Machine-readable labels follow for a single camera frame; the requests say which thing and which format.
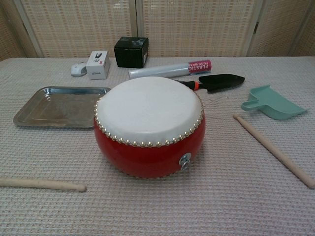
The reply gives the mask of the woven beige tablecloth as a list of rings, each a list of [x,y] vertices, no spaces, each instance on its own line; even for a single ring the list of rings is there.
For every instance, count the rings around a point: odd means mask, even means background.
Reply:
[[[315,189],[233,118],[240,114],[315,178],[315,57],[212,58],[213,73],[245,82],[198,92],[207,120],[203,146],[188,170],[162,179],[118,171],[92,130],[14,125],[43,87],[114,87],[128,78],[114,59],[106,80],[73,78],[77,61],[0,62],[0,177],[87,186],[85,193],[0,187],[0,236],[315,236]],[[244,111],[250,90],[265,85],[307,111],[287,120]]]

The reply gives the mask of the bamboo folding screen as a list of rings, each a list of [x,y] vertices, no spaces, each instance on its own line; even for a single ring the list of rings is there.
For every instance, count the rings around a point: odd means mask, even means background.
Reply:
[[[152,57],[315,57],[315,0],[0,0],[0,61],[113,56],[122,36]]]

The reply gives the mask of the plastic food wrap roll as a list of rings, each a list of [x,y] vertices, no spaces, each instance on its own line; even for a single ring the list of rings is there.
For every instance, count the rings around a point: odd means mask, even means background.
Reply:
[[[173,78],[191,74],[210,72],[211,69],[212,63],[209,59],[207,59],[185,62],[180,64],[170,64],[164,66],[154,66],[150,68],[131,70],[128,72],[128,75],[130,79],[150,76]]]

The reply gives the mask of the white computer mouse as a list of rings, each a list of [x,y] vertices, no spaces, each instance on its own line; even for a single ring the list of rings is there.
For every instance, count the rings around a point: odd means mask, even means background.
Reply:
[[[81,77],[87,74],[86,63],[80,62],[71,66],[71,76]]]

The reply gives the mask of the white cardboard box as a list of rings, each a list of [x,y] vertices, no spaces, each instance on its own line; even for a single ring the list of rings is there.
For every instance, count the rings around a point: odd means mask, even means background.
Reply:
[[[86,63],[87,76],[90,80],[107,79],[110,68],[108,51],[92,51]]]

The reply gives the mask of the wooden drumstick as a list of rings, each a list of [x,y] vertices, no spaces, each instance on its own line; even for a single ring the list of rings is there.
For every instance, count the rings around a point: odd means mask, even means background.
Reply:
[[[73,184],[64,181],[41,180],[41,179],[19,179],[19,178],[0,178],[1,187],[28,187],[56,190],[75,190],[86,192],[87,187],[83,184]]]
[[[281,152],[273,145],[263,134],[256,130],[249,122],[243,119],[239,114],[233,114],[237,120],[254,138],[256,138],[270,153],[272,153],[284,166],[286,166],[294,175],[296,175],[307,187],[315,189],[315,179],[307,174],[287,155]]]

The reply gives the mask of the black cardboard box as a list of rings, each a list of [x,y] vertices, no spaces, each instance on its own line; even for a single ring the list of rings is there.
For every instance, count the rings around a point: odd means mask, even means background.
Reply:
[[[143,68],[148,57],[148,51],[148,38],[122,36],[114,46],[117,66]]]

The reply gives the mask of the stainless steel tray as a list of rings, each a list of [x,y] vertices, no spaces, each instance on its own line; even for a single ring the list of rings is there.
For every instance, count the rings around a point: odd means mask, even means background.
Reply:
[[[93,128],[94,107],[110,88],[44,87],[15,115],[16,126]]]

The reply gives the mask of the black garden trowel orange collar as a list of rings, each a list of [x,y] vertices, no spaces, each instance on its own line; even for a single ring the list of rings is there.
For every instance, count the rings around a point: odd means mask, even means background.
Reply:
[[[198,81],[179,81],[177,82],[187,86],[193,91],[206,89],[207,92],[215,92],[222,89],[233,88],[241,85],[245,81],[242,76],[234,74],[216,74],[200,76]]]

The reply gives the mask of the red drum with white skin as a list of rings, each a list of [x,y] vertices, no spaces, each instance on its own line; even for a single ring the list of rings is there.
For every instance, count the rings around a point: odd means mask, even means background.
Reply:
[[[125,81],[94,105],[100,150],[117,169],[134,177],[165,177],[187,169],[205,129],[199,96],[164,77]]]

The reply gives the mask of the teal plastic dustpan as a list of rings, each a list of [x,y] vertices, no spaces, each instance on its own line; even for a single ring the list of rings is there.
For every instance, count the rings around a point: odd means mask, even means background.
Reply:
[[[259,110],[275,120],[287,120],[307,111],[281,96],[269,85],[252,88],[248,101],[242,103],[241,108],[244,111]]]

